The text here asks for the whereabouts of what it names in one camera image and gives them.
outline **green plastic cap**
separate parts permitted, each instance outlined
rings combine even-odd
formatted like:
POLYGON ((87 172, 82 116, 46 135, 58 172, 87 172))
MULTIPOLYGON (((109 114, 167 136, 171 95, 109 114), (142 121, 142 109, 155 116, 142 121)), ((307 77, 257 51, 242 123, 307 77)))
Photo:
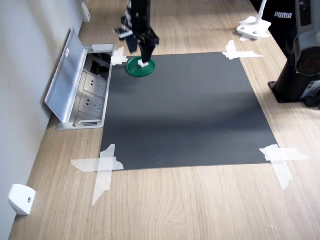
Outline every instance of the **green plastic cap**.
POLYGON ((141 60, 141 57, 132 58, 126 65, 126 69, 131 76, 134 77, 145 77, 153 73, 156 68, 156 63, 152 59, 149 62, 148 66, 141 67, 138 64, 138 61, 141 60))

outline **masking tape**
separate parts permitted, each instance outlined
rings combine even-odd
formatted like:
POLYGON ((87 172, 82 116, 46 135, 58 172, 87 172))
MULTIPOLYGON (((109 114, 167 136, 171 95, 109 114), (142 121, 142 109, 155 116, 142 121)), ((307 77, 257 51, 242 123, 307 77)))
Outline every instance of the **masking tape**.
POLYGON ((279 148, 277 144, 259 150, 264 154, 265 160, 271 162, 283 190, 288 187, 289 181, 293 179, 286 161, 310 159, 306 154, 295 148, 279 148))
POLYGON ((111 57, 111 64, 115 65, 122 65, 122 63, 128 62, 128 58, 124 56, 125 48, 120 47, 118 50, 115 50, 113 56, 111 57))
POLYGON ((123 164, 114 157, 115 149, 116 145, 111 144, 107 150, 100 153, 100 158, 71 160, 71 164, 84 173, 97 172, 92 206, 110 189, 112 171, 124 169, 123 164))
POLYGON ((237 51, 235 41, 230 40, 228 45, 225 46, 226 51, 222 54, 225 55, 229 60, 238 58, 262 58, 262 55, 256 54, 253 51, 237 51))

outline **white wall bracket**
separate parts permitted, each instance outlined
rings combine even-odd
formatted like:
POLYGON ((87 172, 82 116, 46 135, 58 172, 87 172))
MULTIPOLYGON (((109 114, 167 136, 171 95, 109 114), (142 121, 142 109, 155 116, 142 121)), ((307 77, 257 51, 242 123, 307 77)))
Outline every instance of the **white wall bracket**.
POLYGON ((13 184, 8 196, 9 203, 19 216, 27 216, 31 212, 36 197, 36 191, 31 187, 13 184))

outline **white plastic part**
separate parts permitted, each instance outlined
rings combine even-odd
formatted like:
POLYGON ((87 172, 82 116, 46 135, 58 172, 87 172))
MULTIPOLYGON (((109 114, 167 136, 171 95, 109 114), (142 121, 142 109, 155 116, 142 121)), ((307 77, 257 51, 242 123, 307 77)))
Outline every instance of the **white plastic part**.
POLYGON ((259 13, 256 17, 250 16, 247 20, 241 21, 240 26, 236 29, 236 32, 243 37, 240 41, 248 41, 250 39, 258 40, 260 38, 268 38, 269 34, 266 32, 271 26, 271 22, 262 20, 264 15, 267 0, 263 0, 259 13))
POLYGON ((140 59, 140 60, 138 61, 138 65, 139 65, 140 67, 144 68, 144 67, 146 67, 146 66, 149 66, 149 62, 143 63, 143 62, 142 62, 142 59, 140 59))
POLYGON ((85 23, 89 23, 91 15, 90 15, 89 9, 87 8, 87 5, 84 2, 81 4, 81 8, 82 8, 82 14, 83 14, 83 21, 85 23))
POLYGON ((261 21, 261 19, 262 19, 262 16, 264 15, 264 11, 265 11, 266 4, 267 4, 267 0, 263 0, 262 3, 261 3, 261 6, 260 6, 259 13, 258 13, 258 15, 256 16, 256 23, 257 23, 257 24, 260 23, 260 21, 261 21))
POLYGON ((114 48, 113 44, 94 44, 94 45, 92 45, 92 51, 95 54, 112 53, 113 48, 114 48))
POLYGON ((27 216, 31 212, 36 197, 36 191, 32 188, 13 184, 8 196, 9 203, 19 216, 27 216))

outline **wood grain surface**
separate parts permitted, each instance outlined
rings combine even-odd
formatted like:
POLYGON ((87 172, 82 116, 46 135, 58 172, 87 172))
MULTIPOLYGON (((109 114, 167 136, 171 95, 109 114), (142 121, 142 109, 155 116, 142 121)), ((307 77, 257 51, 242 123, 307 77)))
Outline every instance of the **wood grain surface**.
MULTIPOLYGON (((125 46, 113 28, 126 0, 91 0, 88 8, 82 42, 125 46)), ((285 56, 272 37, 240 42, 235 34, 256 14, 249 0, 152 0, 154 54, 222 52, 234 40, 238 51, 264 56, 241 62, 272 131, 280 147, 311 157, 288 162, 287 189, 270 164, 119 171, 92 207, 97 173, 71 159, 98 157, 102 129, 56 131, 53 117, 27 184, 37 192, 31 215, 16 218, 10 239, 320 239, 320 111, 276 102, 267 82, 278 79, 285 56)))

